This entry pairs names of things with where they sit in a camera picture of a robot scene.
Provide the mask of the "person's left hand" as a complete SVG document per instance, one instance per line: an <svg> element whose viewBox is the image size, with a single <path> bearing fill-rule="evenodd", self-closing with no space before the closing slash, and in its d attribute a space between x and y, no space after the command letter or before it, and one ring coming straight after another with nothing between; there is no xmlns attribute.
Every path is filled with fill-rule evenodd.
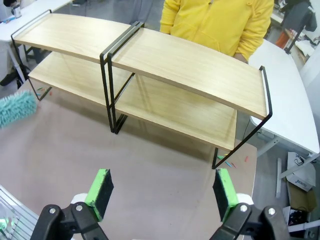
<svg viewBox="0 0 320 240"><path fill-rule="evenodd" d="M233 57L243 63L248 63L248 60L239 52L236 52Z"/></svg>

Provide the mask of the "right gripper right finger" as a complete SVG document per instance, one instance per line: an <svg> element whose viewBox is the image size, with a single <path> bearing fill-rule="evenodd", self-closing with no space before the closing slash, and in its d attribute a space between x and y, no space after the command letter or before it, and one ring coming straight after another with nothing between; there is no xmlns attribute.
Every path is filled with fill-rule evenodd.
<svg viewBox="0 0 320 240"><path fill-rule="evenodd" d="M240 235L253 240L290 239L282 209L276 205L258 209L241 202L227 169L216 170L212 188L222 222L212 240L236 240Z"/></svg>

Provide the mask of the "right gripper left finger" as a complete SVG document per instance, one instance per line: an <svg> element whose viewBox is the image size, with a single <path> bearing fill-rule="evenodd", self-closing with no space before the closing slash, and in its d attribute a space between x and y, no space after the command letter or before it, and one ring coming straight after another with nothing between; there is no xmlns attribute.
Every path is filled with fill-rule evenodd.
<svg viewBox="0 0 320 240"><path fill-rule="evenodd" d="M80 234L84 240L107 240L100 227L114 185L109 169L101 168L83 201L70 203L62 209L46 205L33 229L32 240L70 240Z"/></svg>

